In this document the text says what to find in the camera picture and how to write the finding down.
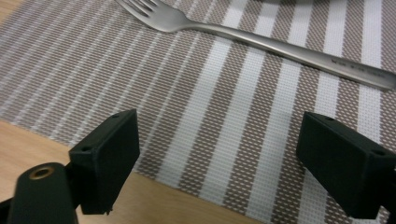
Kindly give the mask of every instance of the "striped placemat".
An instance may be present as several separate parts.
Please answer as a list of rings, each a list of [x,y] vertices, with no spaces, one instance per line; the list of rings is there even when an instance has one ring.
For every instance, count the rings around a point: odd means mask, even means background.
[[[396,72],[393,0],[166,3]],[[0,28],[0,58],[1,119],[71,147],[137,108],[138,173],[266,223],[363,222],[296,160],[305,110],[396,150],[394,91],[213,35],[160,33],[112,0],[26,0]]]

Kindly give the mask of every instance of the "fork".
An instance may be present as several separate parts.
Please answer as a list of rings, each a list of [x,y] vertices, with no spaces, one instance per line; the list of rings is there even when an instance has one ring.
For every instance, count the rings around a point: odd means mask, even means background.
[[[160,0],[128,0],[131,5],[124,2],[124,0],[116,1],[147,26],[162,32],[173,33],[185,29],[199,30],[239,40],[255,48],[268,50],[298,63],[381,90],[393,90],[396,88],[396,74],[389,71],[246,31],[192,21],[180,10],[169,7]]]

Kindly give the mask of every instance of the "woven placemat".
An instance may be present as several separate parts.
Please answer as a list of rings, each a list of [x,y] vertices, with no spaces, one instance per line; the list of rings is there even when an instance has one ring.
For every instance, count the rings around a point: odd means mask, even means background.
[[[396,72],[393,0],[166,3]],[[0,28],[0,58],[1,119],[71,147],[137,108],[136,172],[267,223],[362,222],[297,161],[305,110],[396,150],[394,91],[213,35],[160,33],[112,0],[26,0]]]

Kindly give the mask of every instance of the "wooden table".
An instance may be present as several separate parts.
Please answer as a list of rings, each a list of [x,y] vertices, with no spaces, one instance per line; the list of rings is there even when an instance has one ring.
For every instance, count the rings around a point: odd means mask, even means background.
[[[22,0],[0,0],[0,22]],[[13,195],[18,176],[38,164],[68,163],[68,147],[0,120],[0,201]],[[109,216],[83,216],[80,223],[259,223],[213,203],[132,173]]]

